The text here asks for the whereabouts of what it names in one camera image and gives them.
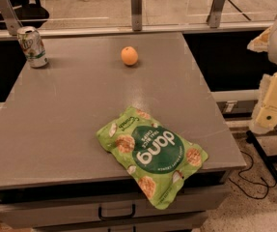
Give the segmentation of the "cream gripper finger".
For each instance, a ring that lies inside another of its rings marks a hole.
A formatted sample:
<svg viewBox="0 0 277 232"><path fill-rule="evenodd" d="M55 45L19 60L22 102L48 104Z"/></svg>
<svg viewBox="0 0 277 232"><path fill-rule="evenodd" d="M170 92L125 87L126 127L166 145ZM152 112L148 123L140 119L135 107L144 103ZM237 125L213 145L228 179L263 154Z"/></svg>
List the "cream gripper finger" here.
<svg viewBox="0 0 277 232"><path fill-rule="evenodd" d="M271 28L265 29L258 37L252 40L248 45L247 49L255 52L268 52L268 40Z"/></svg>
<svg viewBox="0 0 277 232"><path fill-rule="evenodd" d="M254 107L249 129L256 134L273 131L277 126L277 72L264 74L259 88L259 99Z"/></svg>

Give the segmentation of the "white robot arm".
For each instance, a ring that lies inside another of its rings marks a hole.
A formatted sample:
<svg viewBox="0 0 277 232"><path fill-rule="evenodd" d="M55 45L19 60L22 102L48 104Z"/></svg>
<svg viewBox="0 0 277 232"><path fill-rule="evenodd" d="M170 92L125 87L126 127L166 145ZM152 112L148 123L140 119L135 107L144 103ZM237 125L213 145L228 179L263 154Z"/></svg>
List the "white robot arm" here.
<svg viewBox="0 0 277 232"><path fill-rule="evenodd" d="M247 48L255 52L266 52L268 60L277 65L277 19L252 40ZM277 72L264 74L260 82L259 98L254 107L249 129L256 134L273 131L277 126Z"/></svg>

